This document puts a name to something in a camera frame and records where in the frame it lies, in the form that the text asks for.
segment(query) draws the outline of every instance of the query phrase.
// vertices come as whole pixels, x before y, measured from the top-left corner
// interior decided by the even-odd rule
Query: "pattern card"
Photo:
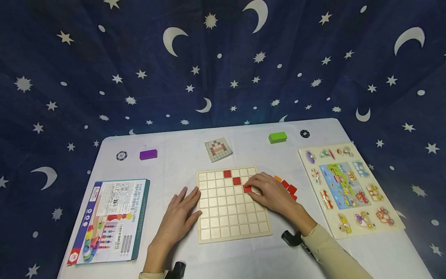
[[[353,144],[299,149],[299,155],[334,238],[405,229]]]
[[[256,173],[256,166],[197,172],[199,244],[273,234],[268,211],[243,187]],[[251,191],[261,195],[256,187]]]
[[[212,162],[218,161],[232,154],[232,150],[224,137],[215,141],[205,142],[204,145],[206,146],[207,153],[209,154]]]

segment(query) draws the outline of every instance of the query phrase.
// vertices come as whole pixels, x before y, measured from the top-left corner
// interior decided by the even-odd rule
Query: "colorful toy image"
[[[381,223],[388,224],[391,227],[395,225],[395,221],[390,218],[389,211],[384,207],[380,207],[376,211],[375,215],[381,221]]]
[[[350,147],[348,146],[344,147],[343,149],[338,148],[336,152],[341,156],[348,155],[350,157],[353,157],[353,153],[350,152]]]
[[[366,170],[364,169],[364,165],[362,164],[362,162],[354,161],[352,163],[355,166],[355,169],[358,171],[360,177],[364,178],[370,177],[370,174],[366,172]]]
[[[327,194],[327,191],[321,190],[319,193],[321,194],[322,200],[324,201],[327,210],[333,209],[333,205],[331,204],[331,200]]]
[[[333,160],[336,160],[335,156],[333,155],[333,152],[329,149],[328,152],[325,149],[322,149],[321,154],[319,155],[321,158],[325,157],[332,157]]]
[[[330,192],[339,209],[370,205],[369,200],[346,162],[319,166],[330,186]]]
[[[322,181],[321,181],[321,176],[319,174],[319,172],[316,169],[311,169],[311,177],[313,177],[314,181],[321,185]]]
[[[370,221],[368,217],[369,213],[366,211],[361,211],[359,214],[355,214],[355,221],[358,225],[367,229],[376,229],[375,224]]]
[[[308,150],[305,151],[305,156],[307,160],[310,162],[310,164],[314,164],[314,162],[316,161],[316,156],[311,152],[309,152]]]
[[[343,233],[349,234],[351,233],[351,227],[350,224],[347,221],[347,218],[343,214],[338,214],[338,218],[341,221],[339,224],[339,230]]]
[[[380,192],[378,191],[378,187],[376,187],[373,183],[370,183],[367,186],[367,191],[370,197],[372,197],[372,200],[374,201],[384,200],[384,197],[380,195]]]

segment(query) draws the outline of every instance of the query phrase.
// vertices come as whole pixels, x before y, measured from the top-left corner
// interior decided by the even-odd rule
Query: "black poker chip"
[[[302,130],[301,136],[304,138],[308,138],[308,137],[310,137],[310,132],[308,132],[307,130]]]

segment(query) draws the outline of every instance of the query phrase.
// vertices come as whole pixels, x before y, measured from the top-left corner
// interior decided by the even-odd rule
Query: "barcode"
[[[115,248],[113,249],[114,251],[119,250],[119,247],[121,245],[121,236],[122,236],[122,228],[123,227],[124,227],[124,224],[118,225],[118,232],[117,232],[118,237],[116,238],[116,241],[115,241]]]

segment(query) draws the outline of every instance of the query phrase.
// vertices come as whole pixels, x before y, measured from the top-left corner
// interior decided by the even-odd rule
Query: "dark blue fabric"
[[[341,121],[406,217],[406,232],[432,276],[446,277],[444,258],[430,247],[446,251],[444,1],[265,0],[268,17],[256,33],[256,12],[242,11],[249,2],[121,0],[112,9],[100,0],[2,2],[1,278],[57,276],[98,152],[94,141],[130,129],[155,133],[258,124],[285,115],[285,121]],[[327,12],[331,16],[322,25]],[[209,13],[218,20],[212,29],[203,24]],[[163,45],[168,27],[188,35],[173,41],[178,57]],[[424,31],[423,47],[409,40],[395,55],[397,38],[412,27]],[[61,31],[74,40],[70,45],[57,36]],[[351,58],[344,58],[350,50]],[[260,52],[266,57],[255,63]],[[325,57],[331,61],[322,65]],[[135,74],[140,69],[144,79]],[[122,83],[112,81],[117,74]],[[386,81],[392,76],[398,80],[390,86]],[[15,84],[22,77],[30,80],[30,90]],[[322,83],[311,87],[317,79]],[[27,88],[26,80],[20,82]],[[376,92],[368,91],[372,84]],[[193,92],[185,90],[188,85]],[[425,94],[418,95],[420,90]],[[128,104],[127,97],[136,104]],[[203,98],[212,108],[198,113],[206,105]],[[272,106],[274,100],[280,103]],[[54,111],[46,106],[50,101],[58,106]],[[357,108],[361,115],[370,108],[370,120],[358,121]],[[37,123],[42,132],[33,131]],[[405,130],[406,123],[415,130]],[[73,151],[69,143],[76,146]],[[428,153],[428,143],[440,150]],[[45,174],[30,171],[45,166],[58,177],[41,190]],[[52,218],[58,208],[62,215]],[[37,275],[29,270],[34,264]]]

